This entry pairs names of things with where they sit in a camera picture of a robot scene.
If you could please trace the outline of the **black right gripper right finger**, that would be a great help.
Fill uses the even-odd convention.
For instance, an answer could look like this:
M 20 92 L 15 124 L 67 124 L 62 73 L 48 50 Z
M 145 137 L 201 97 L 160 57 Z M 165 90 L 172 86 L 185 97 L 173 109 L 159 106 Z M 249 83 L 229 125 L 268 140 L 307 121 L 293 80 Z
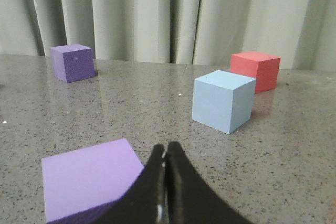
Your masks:
M 179 142 L 168 145 L 166 179 L 170 223 L 250 223 L 216 195 Z

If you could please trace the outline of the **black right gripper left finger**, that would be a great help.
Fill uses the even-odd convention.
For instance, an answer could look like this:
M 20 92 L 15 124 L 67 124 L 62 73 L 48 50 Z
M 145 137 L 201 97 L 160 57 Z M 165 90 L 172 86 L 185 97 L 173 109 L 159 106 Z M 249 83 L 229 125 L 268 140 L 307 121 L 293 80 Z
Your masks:
M 156 144 L 142 173 L 94 223 L 161 223 L 165 207 L 164 146 Z

